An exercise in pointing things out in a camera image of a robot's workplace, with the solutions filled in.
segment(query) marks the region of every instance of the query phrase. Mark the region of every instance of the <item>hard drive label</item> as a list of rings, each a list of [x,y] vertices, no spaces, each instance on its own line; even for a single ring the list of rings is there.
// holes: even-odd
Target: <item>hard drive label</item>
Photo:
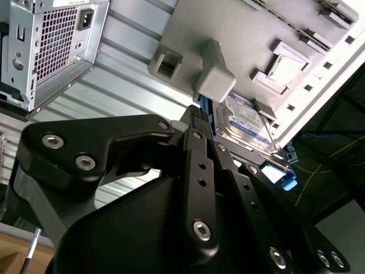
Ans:
[[[232,112],[229,123],[233,127],[250,135],[265,147],[272,145],[269,133],[253,103],[231,92],[226,98],[226,106]]]

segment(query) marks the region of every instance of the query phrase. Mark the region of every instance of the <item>yellow cable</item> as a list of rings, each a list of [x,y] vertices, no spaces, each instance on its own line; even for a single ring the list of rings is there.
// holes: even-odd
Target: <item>yellow cable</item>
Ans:
[[[350,166],[351,166],[351,167],[357,167],[357,166],[361,166],[361,165],[363,165],[363,164],[365,164],[365,162],[358,163],[358,164],[352,164],[352,165],[350,165]]]
[[[345,149],[347,149],[348,147],[351,147],[353,144],[355,144],[355,143],[357,143],[359,140],[355,140],[355,141],[353,141],[352,143],[350,143],[350,144],[348,144],[347,146],[345,146],[345,147],[343,147],[343,148],[341,148],[340,150],[338,150],[338,151],[336,151],[335,153],[333,153],[331,156],[330,156],[330,158],[331,157],[333,157],[333,156],[335,156],[336,154],[338,154],[338,153],[340,153],[341,151],[344,151]],[[306,184],[304,185],[304,187],[303,187],[303,189],[302,189],[302,191],[301,191],[301,194],[299,195],[299,197],[298,197],[298,200],[297,200],[297,202],[295,203],[295,206],[297,206],[298,205],[298,203],[299,203],[299,201],[300,201],[300,199],[301,199],[301,197],[302,197],[302,194],[303,194],[303,192],[304,192],[304,190],[306,189],[306,187],[308,186],[308,184],[309,184],[309,182],[310,182],[310,180],[313,178],[313,176],[315,175],[315,174],[317,174],[317,172],[322,168],[323,166],[320,164],[318,167],[317,167],[317,169],[314,171],[314,173],[308,178],[308,180],[307,180],[307,182],[306,182]]]
[[[320,165],[317,167],[317,169],[314,171],[314,173],[313,173],[312,175],[310,175],[310,177],[308,178],[308,180],[307,180],[306,184],[304,185],[304,187],[303,187],[303,189],[302,189],[302,191],[301,191],[301,194],[300,194],[300,195],[299,195],[299,197],[298,197],[297,202],[295,203],[295,206],[297,206],[297,205],[298,205],[298,203],[299,203],[299,201],[300,201],[300,199],[301,199],[301,197],[302,197],[302,194],[303,194],[304,190],[306,189],[306,187],[307,187],[307,186],[308,186],[308,184],[309,184],[309,181],[313,178],[313,176],[314,176],[315,174],[317,174],[317,171],[319,171],[321,168],[322,168],[322,165],[320,164]]]
[[[304,168],[298,166],[297,164],[293,164],[293,165],[296,166],[297,168],[299,168],[300,170],[310,173],[310,174],[322,174],[322,173],[328,173],[328,172],[332,171],[332,170],[325,170],[325,171],[321,171],[321,172],[314,172],[314,171],[305,170]]]

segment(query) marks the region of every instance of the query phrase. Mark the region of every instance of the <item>ventilation grille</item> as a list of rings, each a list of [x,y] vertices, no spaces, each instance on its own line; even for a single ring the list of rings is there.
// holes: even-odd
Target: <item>ventilation grille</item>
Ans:
[[[38,84],[67,66],[76,16],[75,7],[44,14],[40,50],[34,63]]]

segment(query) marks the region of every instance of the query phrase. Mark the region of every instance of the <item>wooden surface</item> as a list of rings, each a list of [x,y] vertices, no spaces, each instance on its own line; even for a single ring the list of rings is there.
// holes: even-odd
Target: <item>wooden surface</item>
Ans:
[[[0,259],[18,252],[26,255],[30,242],[0,233]],[[41,265],[48,266],[54,256],[54,249],[37,245],[33,260]]]
[[[19,274],[25,260],[25,255],[16,253],[0,260],[0,274]],[[27,274],[44,274],[47,267],[43,264],[31,260],[26,273]]]

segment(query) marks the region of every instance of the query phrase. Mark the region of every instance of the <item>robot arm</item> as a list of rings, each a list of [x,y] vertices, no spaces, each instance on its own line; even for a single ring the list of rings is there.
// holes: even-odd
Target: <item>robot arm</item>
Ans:
[[[257,166],[236,167],[203,110],[182,121],[185,132],[156,115],[24,130],[7,200],[55,244],[51,273],[350,272]],[[95,209],[98,186],[151,168],[161,176]]]

